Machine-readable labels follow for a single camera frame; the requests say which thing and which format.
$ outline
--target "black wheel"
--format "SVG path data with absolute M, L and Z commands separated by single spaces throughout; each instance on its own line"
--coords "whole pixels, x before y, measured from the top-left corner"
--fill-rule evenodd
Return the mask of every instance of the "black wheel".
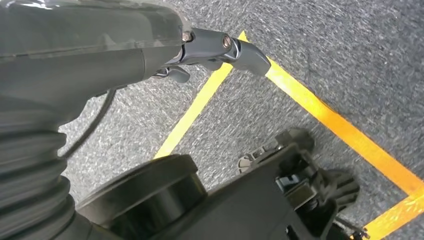
M 77 211 L 124 239 L 147 239 L 207 195 L 189 155 L 171 155 L 133 168 L 102 185 Z

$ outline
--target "metal screw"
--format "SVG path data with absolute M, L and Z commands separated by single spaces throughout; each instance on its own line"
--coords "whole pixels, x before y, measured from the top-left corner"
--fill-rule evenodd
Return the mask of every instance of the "metal screw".
M 222 40 L 222 46 L 226 49 L 231 47 L 231 38 L 228 35 L 224 36 L 224 39 Z
M 192 35 L 190 34 L 189 31 L 185 31 L 182 33 L 182 40 L 184 42 L 190 41 L 192 39 Z

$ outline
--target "black cable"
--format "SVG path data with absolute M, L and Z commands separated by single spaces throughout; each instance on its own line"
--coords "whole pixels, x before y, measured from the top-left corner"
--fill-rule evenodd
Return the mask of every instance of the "black cable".
M 60 158 L 63 160 L 68 160 L 69 158 L 74 155 L 74 153 L 86 142 L 86 140 L 93 134 L 93 132 L 96 130 L 97 126 L 100 124 L 102 119 L 105 117 L 106 113 L 108 112 L 109 108 L 112 105 L 112 102 L 114 101 L 115 94 L 117 90 L 116 89 L 110 89 L 107 92 L 106 99 L 103 102 L 103 105 L 100 108 L 100 111 L 98 111 L 97 116 L 95 116 L 94 120 L 90 123 L 88 128 L 85 130 L 85 132 L 79 137 L 79 139 L 68 149 L 68 151 L 65 152 Z

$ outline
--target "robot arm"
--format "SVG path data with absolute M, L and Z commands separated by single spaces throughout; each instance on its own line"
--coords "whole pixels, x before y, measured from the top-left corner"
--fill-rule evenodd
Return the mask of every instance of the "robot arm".
M 1 240 L 121 239 L 75 212 L 60 176 L 58 127 L 89 98 L 153 75 L 184 82 L 180 65 L 270 67 L 253 45 L 150 0 L 2 0 L 0 18 Z

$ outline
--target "yellow floor marking line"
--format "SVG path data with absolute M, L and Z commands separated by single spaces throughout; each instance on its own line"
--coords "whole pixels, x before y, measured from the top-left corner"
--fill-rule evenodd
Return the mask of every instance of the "yellow floor marking line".
M 424 187 L 420 178 L 396 161 L 350 122 L 330 109 L 272 60 L 271 69 L 266 76 L 406 194 L 411 195 Z
M 380 240 L 424 212 L 424 188 L 411 194 L 378 216 L 365 228 L 371 240 Z
M 240 40 L 246 40 L 245 32 L 243 31 L 238 38 Z M 224 63 L 220 69 L 214 71 L 212 75 L 210 75 L 209 79 L 203 85 L 191 106 L 175 125 L 168 138 L 157 151 L 154 159 L 168 156 L 172 153 L 174 148 L 183 138 L 184 134 L 186 134 L 187 130 L 189 130 L 190 126 L 193 124 L 193 122 L 205 108 L 206 104 L 208 104 L 209 100 L 218 90 L 218 87 L 223 83 L 228 74 L 230 74 L 231 69 L 233 69 L 233 66 L 228 63 Z
M 271 69 L 266 76 L 274 84 L 409 195 L 365 226 L 371 239 L 380 240 L 423 213 L 424 183 L 420 178 L 330 109 L 277 63 L 270 61 Z

